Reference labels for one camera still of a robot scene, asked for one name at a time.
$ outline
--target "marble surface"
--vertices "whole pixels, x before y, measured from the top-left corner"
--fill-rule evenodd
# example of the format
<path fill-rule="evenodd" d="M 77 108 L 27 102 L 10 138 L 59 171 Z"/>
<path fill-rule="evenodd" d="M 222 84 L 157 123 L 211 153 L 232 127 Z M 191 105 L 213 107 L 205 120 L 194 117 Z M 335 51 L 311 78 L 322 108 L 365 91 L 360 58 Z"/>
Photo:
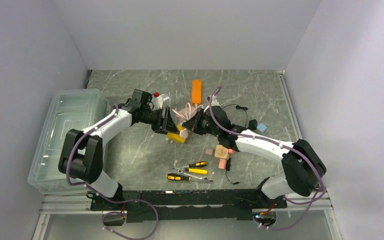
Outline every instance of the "marble surface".
<path fill-rule="evenodd" d="M 190 101 L 193 79 L 202 80 L 202 102 L 218 86 L 221 106 L 238 104 L 248 107 L 248 120 L 256 119 L 268 128 L 264 136 L 296 141 L 287 102 L 276 71 L 250 70 L 94 70 L 87 88 L 102 91 L 111 105 L 124 103 L 134 89 L 170 95 L 172 108 L 181 109 Z M 232 123 L 244 125 L 243 110 L 224 109 Z M 260 156 L 237 152 L 232 156 L 231 171 L 218 169 L 219 160 L 205 154 L 218 144 L 212 135 L 190 134 L 186 142 L 170 143 L 163 134 L 153 133 L 149 125 L 137 123 L 108 143 L 105 171 L 123 185 L 124 190 L 206 190 L 255 188 L 264 178 L 279 174 L 279 165 Z M 212 183 L 173 182 L 166 179 L 171 168 L 207 161 Z"/>

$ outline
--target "robotic arm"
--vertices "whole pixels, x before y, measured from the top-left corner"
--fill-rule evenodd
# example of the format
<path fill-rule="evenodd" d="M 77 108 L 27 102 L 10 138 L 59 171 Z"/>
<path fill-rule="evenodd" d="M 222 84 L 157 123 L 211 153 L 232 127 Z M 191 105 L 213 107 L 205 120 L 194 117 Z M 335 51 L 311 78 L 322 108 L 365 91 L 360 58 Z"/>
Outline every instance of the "robotic arm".
<path fill-rule="evenodd" d="M 69 176 L 83 180 L 99 193 L 114 201 L 123 200 L 122 185 L 112 180 L 103 171 L 103 147 L 105 144 L 135 123 L 149 124 L 154 132 L 160 134 L 179 133 L 171 118 L 170 108 L 165 108 L 163 116 L 162 108 L 156 107 L 159 109 L 154 109 L 154 104 L 151 107 L 152 100 L 153 96 L 150 93 L 135 89 L 132 97 L 126 103 L 119 104 L 119 109 L 114 109 L 110 115 L 101 121 L 83 130 L 71 129 L 65 137 L 58 170 L 67 174 L 67 165 L 73 148 L 85 133 L 91 132 L 80 141 L 75 149 Z M 288 193 L 297 193 L 308 197 L 319 184 L 310 166 L 296 153 L 283 147 L 274 146 L 265 140 L 257 139 L 256 137 L 259 135 L 246 127 L 231 124 L 226 112 L 220 106 L 212 106 L 211 110 L 217 122 L 225 129 L 233 133 L 254 137 L 243 137 L 224 131 L 204 109 L 198 110 L 196 115 L 184 122 L 182 126 L 195 134 L 211 134 L 217 137 L 219 143 L 225 148 L 259 155 L 282 165 L 283 174 L 268 177 L 257 187 L 263 193 L 264 201 L 269 202 Z M 305 140 L 299 139 L 292 143 L 267 137 L 266 139 L 276 141 L 280 146 L 289 146 L 304 154 L 315 166 L 320 177 L 326 173 L 326 167 Z"/>

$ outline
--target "white wall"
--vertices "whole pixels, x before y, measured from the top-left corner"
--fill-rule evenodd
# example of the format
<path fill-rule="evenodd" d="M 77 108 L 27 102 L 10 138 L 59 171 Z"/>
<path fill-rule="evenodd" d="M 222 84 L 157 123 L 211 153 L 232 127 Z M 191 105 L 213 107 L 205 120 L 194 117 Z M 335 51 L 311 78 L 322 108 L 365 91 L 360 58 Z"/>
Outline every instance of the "white wall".
<path fill-rule="evenodd" d="M 50 0 L 0 0 L 0 240 L 32 238 L 43 196 L 27 177 L 52 95 L 86 76 Z"/>
<path fill-rule="evenodd" d="M 345 239 L 384 239 L 384 0 L 323 0 L 286 68 Z"/>
<path fill-rule="evenodd" d="M 321 0 L 53 0 L 89 69 L 285 69 Z"/>

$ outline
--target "translucent storage box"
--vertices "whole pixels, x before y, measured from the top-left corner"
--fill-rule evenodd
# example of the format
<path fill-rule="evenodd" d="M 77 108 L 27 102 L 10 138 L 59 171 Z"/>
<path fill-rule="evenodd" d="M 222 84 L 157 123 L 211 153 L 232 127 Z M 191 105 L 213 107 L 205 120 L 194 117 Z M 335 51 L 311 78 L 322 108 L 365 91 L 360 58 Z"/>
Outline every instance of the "translucent storage box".
<path fill-rule="evenodd" d="M 86 191 L 82 185 L 67 184 L 66 175 L 58 171 L 58 162 L 67 132 L 71 129 L 81 130 L 97 123 L 107 115 L 108 110 L 108 100 L 98 89 L 57 91 L 53 95 L 43 124 L 28 183 L 39 189 L 42 194 Z"/>

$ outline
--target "orange box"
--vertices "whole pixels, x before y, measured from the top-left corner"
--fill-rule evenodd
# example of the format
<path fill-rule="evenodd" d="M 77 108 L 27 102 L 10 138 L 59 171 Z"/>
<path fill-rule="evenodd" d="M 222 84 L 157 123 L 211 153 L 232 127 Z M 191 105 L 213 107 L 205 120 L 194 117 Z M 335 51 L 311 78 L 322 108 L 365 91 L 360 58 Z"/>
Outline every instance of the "orange box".
<path fill-rule="evenodd" d="M 192 105 L 200 105 L 202 101 L 202 87 L 203 84 L 201 80 L 199 79 L 194 79 L 192 80 L 192 96 L 190 102 Z"/>

